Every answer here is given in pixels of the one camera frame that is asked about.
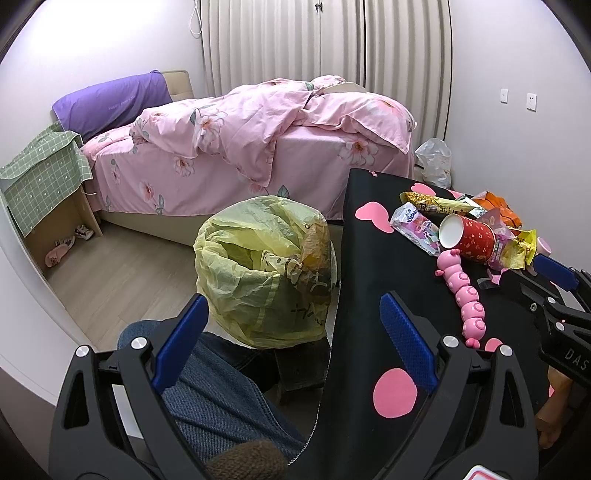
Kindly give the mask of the person's right hand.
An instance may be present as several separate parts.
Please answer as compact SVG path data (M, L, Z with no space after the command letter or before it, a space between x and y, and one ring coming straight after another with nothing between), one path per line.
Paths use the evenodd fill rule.
M573 386L573 381L554 367L548 368L548 380L549 398L535 416L542 449L551 448L562 432Z

